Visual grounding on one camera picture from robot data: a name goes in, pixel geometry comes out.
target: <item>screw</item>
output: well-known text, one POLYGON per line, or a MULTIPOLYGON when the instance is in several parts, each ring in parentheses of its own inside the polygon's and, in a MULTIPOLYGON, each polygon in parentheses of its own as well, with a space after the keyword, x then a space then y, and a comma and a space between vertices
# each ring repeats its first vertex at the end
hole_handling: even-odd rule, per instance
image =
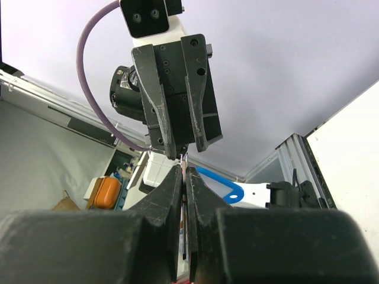
POLYGON ((133 14, 133 21, 134 22, 141 22, 141 15, 140 14, 133 14))
POLYGON ((196 38, 194 38, 193 40, 190 41, 190 44, 193 47, 197 47, 199 45, 199 41, 196 38))
POLYGON ((157 9, 152 10, 150 13, 153 19, 158 19, 159 18, 159 11, 157 9))

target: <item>black mount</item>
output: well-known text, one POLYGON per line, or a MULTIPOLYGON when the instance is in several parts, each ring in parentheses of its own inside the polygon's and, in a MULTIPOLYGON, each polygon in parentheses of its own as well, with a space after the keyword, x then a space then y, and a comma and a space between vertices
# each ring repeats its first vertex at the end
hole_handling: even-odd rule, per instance
POLYGON ((127 211, 18 212, 0 220, 1 283, 176 282, 182 195, 189 278, 219 283, 378 283, 358 227, 337 210, 232 208, 175 166, 127 211))
POLYGON ((199 152, 222 138, 202 34, 132 50, 152 149, 178 159, 190 143, 199 152))
POLYGON ((181 0, 121 0, 120 7, 134 38, 168 31, 168 17, 182 13, 181 0))
POLYGON ((308 180, 298 186, 289 182, 273 182, 267 188, 271 190, 267 208, 323 208, 308 180))

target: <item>orange object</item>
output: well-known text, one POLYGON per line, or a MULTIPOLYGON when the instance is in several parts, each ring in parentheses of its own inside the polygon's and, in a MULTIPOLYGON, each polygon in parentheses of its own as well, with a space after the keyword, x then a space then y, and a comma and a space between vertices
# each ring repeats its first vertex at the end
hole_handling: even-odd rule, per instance
POLYGON ((111 209, 117 201, 120 189, 121 183, 118 179, 109 176, 103 178, 94 200, 95 207, 100 209, 111 209))

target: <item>white ceiling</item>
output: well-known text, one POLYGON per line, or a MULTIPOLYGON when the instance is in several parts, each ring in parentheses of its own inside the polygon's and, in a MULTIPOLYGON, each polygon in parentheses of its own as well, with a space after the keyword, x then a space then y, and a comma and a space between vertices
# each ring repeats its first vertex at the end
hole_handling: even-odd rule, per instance
MULTIPOLYGON (((75 68, 86 22, 109 0, 2 0, 3 61, 56 94, 86 104, 75 68)), ((203 33, 224 139, 191 155, 244 176, 292 133, 307 134, 379 79, 377 0, 182 0, 188 34, 203 33)), ((108 91, 131 65, 120 11, 104 18, 85 50, 89 85, 111 118, 108 91)))

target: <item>purple cable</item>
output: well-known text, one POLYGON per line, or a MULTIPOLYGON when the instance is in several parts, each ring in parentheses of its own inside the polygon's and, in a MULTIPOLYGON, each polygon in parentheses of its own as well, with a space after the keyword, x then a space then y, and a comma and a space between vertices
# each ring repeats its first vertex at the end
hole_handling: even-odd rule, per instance
POLYGON ((107 6, 105 6, 103 9, 98 11, 87 23, 85 26, 82 35, 79 39, 78 48, 76 49, 76 71, 78 73, 79 82, 81 84, 83 93, 85 97, 87 98, 87 101, 89 102, 89 105, 94 110, 94 112, 97 114, 98 118, 101 120, 101 122, 111 131, 111 133, 118 139, 120 139, 121 142, 128 145, 129 147, 138 150, 138 151, 148 151, 149 148, 144 148, 141 146, 138 146, 137 144, 134 144, 132 141, 130 141, 128 138, 123 136, 119 130, 113 126, 113 124, 109 121, 109 119, 105 116, 105 114, 101 111, 101 108, 97 104, 93 94, 91 93, 91 90, 89 89, 87 78, 85 76, 84 72, 84 62, 83 62, 83 56, 84 56, 84 47, 85 43, 87 42, 89 33, 92 31, 92 29, 95 27, 95 25, 104 18, 107 14, 115 10, 119 7, 119 0, 116 0, 112 3, 109 3, 107 6))

